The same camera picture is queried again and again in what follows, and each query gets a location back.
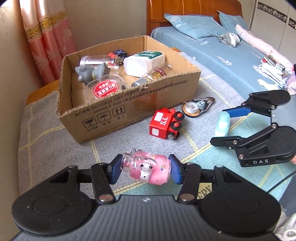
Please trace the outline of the pink glitter bottle keychain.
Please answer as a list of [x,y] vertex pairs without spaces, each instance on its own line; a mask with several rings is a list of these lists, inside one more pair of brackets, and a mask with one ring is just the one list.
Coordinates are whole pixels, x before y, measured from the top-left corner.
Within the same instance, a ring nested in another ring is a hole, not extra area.
[[134,149],[124,152],[121,169],[133,180],[152,185],[163,185],[170,178],[171,161],[164,155]]

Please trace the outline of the transparent correction tape dispenser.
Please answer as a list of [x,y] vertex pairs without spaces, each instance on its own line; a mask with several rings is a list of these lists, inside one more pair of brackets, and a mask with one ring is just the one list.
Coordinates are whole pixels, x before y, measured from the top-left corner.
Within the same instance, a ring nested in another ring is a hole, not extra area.
[[195,98],[182,104],[182,112],[190,118],[197,118],[206,113],[215,101],[213,97]]

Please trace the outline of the red lidded plastic cup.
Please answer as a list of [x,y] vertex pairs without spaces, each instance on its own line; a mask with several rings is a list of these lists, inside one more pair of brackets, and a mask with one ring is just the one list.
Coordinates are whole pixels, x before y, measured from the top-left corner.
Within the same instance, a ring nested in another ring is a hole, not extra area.
[[88,102],[92,102],[124,90],[125,86],[125,81],[119,75],[104,75],[86,85],[85,96]]

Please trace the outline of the blue patterned pillow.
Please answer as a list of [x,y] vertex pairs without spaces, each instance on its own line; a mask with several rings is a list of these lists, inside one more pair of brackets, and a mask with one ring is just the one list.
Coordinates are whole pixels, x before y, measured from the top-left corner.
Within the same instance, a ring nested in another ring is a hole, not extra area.
[[219,37],[228,32],[215,21],[212,16],[164,14],[164,18],[169,21],[177,31],[195,40]]

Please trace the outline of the pink rolled blanket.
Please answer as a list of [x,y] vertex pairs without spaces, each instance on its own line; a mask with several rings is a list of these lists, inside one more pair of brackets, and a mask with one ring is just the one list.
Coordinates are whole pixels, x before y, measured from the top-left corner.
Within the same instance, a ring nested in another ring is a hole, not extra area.
[[288,72],[294,71],[293,64],[285,56],[280,54],[279,51],[274,49],[272,45],[264,42],[262,39],[257,38],[252,32],[241,27],[241,25],[237,24],[235,26],[235,30],[241,40],[245,41],[247,44],[250,44],[252,47],[259,50],[264,55],[271,55],[277,63],[285,66],[285,69]]

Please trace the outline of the wooden bed headboard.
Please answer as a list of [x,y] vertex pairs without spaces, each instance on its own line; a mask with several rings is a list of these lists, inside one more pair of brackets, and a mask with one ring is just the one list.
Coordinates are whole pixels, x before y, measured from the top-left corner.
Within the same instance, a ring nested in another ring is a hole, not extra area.
[[243,16],[241,3],[236,0],[147,0],[147,35],[155,28],[171,25],[164,14],[213,16],[218,22],[219,11]]

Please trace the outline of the clear plastic jar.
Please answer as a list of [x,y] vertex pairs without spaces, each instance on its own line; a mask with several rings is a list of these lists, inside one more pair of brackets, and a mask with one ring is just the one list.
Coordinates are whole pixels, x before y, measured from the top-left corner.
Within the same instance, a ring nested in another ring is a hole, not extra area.
[[106,66],[110,69],[111,74],[118,73],[119,57],[116,54],[83,56],[80,60],[80,67],[96,68],[103,63],[105,63]]

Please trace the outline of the white medical cotton swab jar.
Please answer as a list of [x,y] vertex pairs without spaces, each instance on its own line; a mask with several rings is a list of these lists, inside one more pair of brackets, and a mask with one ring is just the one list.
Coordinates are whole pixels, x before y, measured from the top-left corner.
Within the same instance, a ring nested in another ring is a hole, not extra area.
[[166,56],[161,51],[142,51],[124,59],[123,66],[129,76],[142,77],[152,68],[166,62]]

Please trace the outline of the brown cardboard box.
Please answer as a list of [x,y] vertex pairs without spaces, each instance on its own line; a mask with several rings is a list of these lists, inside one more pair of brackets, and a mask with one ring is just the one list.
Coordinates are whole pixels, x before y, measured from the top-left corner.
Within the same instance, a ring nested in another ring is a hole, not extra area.
[[[107,97],[90,101],[85,85],[78,82],[75,68],[83,56],[108,54],[122,49],[127,54],[161,51],[173,72],[139,87],[131,87],[135,77],[119,72],[125,89]],[[160,108],[188,101],[195,96],[201,70],[176,51],[149,36],[114,40],[67,55],[61,66],[56,115],[78,143],[107,135],[140,121]]]

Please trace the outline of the grey elephant figurine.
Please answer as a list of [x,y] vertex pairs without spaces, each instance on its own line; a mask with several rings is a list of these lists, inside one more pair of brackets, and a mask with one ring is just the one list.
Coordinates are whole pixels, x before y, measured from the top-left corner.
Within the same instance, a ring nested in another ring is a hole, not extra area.
[[75,67],[75,72],[78,74],[78,81],[88,85],[93,80],[108,75],[110,68],[107,67],[106,63],[102,63],[96,67]]

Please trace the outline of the blue bed sheet mattress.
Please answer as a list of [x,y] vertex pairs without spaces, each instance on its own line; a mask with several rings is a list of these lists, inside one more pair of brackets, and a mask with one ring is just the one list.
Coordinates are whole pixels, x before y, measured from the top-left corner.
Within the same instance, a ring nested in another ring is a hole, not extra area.
[[196,59],[244,98],[247,98],[251,92],[266,90],[259,84],[259,79],[277,89],[286,90],[287,88],[284,81],[273,79],[263,69],[261,61],[265,55],[244,41],[236,47],[227,46],[216,38],[198,41],[177,31],[174,27],[156,28],[152,30],[151,37]]

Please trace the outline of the mint green oval case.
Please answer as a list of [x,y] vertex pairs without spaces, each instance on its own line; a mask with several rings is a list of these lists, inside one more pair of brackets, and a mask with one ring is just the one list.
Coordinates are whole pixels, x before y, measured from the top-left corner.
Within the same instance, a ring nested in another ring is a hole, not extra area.
[[230,114],[226,111],[222,111],[218,115],[215,137],[226,137],[230,129]]

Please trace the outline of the red toy train engine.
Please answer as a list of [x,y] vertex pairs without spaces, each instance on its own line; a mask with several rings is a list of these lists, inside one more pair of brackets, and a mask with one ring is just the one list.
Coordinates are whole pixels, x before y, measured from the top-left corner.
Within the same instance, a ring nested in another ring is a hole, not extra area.
[[156,110],[149,124],[149,134],[161,139],[177,139],[182,129],[185,115],[174,108]]

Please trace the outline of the small glass bottle brown label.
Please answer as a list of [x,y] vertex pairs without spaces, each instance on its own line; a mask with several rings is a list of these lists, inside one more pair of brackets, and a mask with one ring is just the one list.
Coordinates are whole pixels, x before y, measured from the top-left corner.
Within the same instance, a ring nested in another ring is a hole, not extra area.
[[132,87],[138,87],[147,82],[157,80],[158,78],[170,75],[173,73],[173,68],[169,63],[164,63],[161,66],[154,67],[150,71],[144,74],[137,81],[132,83]]

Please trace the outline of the white wardrobe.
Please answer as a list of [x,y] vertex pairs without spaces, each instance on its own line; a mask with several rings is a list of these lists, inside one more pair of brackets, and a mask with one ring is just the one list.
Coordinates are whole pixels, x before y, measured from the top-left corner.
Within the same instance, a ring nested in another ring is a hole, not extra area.
[[288,1],[256,1],[251,30],[295,64],[295,9]]

